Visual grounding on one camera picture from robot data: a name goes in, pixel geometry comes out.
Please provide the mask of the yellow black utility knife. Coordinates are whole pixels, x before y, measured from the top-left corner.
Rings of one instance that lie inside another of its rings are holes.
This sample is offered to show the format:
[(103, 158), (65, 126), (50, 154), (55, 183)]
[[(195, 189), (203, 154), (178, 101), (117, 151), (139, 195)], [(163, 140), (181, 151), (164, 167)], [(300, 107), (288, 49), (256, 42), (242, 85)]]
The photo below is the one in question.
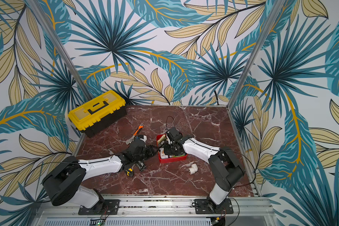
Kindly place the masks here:
[(134, 171), (132, 168), (125, 169), (125, 173), (128, 177), (132, 178), (134, 176)]

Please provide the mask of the white drycake cookie packet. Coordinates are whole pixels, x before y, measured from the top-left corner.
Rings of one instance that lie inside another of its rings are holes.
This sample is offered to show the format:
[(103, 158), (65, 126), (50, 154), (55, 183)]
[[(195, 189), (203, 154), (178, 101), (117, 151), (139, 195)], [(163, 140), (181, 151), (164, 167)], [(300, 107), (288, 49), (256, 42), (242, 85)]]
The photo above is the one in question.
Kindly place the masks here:
[(161, 159), (168, 159), (168, 155), (165, 154), (164, 152), (164, 148), (160, 148), (160, 151), (159, 151), (159, 156)]

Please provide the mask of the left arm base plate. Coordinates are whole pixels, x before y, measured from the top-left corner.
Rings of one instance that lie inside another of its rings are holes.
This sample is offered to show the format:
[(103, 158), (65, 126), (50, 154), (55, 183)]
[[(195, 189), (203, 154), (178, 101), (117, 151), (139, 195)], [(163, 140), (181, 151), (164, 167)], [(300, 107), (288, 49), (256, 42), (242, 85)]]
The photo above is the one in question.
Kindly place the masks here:
[(81, 206), (79, 209), (79, 215), (117, 215), (119, 209), (120, 200), (99, 200), (92, 208), (88, 209)]

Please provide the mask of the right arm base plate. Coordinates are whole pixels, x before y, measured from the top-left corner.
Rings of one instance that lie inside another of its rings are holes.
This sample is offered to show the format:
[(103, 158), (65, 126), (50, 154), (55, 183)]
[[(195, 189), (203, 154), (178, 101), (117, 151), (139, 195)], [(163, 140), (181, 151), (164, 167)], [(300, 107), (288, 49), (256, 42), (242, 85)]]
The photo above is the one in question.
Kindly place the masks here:
[(195, 199), (192, 202), (196, 214), (233, 214), (233, 206), (230, 199), (225, 199), (221, 204), (216, 205), (209, 197), (206, 199)]

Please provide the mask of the white pipe elbow fitting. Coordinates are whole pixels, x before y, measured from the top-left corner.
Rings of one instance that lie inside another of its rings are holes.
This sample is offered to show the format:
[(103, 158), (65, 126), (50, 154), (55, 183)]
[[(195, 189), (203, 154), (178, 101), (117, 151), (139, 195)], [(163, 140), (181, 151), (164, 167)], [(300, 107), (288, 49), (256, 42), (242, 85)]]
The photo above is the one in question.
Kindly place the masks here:
[(196, 164), (192, 164), (191, 167), (188, 170), (189, 170), (190, 175), (193, 175), (193, 174), (197, 173), (198, 166)]

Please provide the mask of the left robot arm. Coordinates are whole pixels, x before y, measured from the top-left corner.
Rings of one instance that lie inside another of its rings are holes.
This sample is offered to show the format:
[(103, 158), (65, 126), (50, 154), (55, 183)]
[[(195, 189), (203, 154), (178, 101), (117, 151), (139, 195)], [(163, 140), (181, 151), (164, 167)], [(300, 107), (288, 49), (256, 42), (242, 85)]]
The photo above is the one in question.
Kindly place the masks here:
[(82, 186), (82, 182), (122, 171), (132, 175), (134, 165), (143, 170), (144, 161), (156, 156), (159, 150), (154, 145), (146, 145), (143, 139), (136, 139), (123, 152), (106, 158), (78, 160), (69, 156), (42, 180), (42, 185), (53, 206), (70, 202), (88, 209), (103, 209), (105, 201), (102, 195), (95, 189)]

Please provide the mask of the yellow black toolbox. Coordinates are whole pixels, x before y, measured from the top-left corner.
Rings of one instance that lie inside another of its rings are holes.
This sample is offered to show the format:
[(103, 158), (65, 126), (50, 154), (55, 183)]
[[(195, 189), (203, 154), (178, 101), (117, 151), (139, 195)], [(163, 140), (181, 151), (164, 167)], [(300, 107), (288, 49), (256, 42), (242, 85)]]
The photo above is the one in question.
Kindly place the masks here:
[(94, 137), (126, 114), (126, 101), (110, 90), (71, 110), (68, 117), (79, 132)]

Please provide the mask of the black cookie packet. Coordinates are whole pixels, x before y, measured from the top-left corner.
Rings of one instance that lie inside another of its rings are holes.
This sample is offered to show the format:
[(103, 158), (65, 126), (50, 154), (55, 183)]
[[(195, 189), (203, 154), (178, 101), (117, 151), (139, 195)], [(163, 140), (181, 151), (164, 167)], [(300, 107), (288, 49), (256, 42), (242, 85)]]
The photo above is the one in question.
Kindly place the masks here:
[(140, 170), (140, 172), (144, 171), (145, 168), (146, 168), (146, 165), (143, 162), (141, 162), (141, 161), (138, 161), (136, 163), (136, 165), (137, 165), (138, 169)]

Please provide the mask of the aluminium front rail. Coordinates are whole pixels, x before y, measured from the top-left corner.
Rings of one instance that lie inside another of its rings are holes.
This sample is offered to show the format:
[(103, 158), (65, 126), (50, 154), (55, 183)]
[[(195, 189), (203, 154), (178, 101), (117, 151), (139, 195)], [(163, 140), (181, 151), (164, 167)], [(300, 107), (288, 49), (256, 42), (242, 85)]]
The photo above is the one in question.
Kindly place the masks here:
[(119, 203), (105, 214), (79, 215), (80, 206), (50, 203), (39, 208), (33, 226), (278, 226), (275, 210), (266, 197), (230, 198), (227, 209), (205, 213), (196, 196), (106, 195)]

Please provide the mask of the red storage box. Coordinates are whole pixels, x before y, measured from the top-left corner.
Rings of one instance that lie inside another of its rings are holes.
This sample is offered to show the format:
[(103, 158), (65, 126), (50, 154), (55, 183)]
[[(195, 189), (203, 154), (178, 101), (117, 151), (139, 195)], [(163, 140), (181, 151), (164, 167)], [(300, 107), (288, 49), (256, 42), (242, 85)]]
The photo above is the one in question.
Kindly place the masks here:
[[(165, 139), (166, 139), (165, 134), (157, 135), (156, 144), (159, 149), (163, 148), (163, 143), (165, 142)], [(158, 152), (158, 159), (160, 163), (173, 163), (173, 162), (183, 161), (186, 158), (187, 158), (187, 154), (184, 153), (182, 155), (169, 155), (168, 159), (161, 159), (159, 156), (159, 152)]]

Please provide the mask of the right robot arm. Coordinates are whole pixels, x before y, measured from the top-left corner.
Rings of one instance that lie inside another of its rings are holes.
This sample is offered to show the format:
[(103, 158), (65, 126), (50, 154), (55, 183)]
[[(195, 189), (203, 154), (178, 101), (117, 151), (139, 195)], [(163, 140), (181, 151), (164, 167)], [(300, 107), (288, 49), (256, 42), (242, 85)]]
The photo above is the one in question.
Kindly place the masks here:
[(215, 185), (208, 198), (210, 204), (216, 207), (225, 201), (245, 175), (244, 168), (232, 150), (204, 144), (193, 136), (183, 136), (175, 127), (162, 135), (157, 140), (157, 145), (164, 150), (165, 155), (189, 154), (209, 164)]

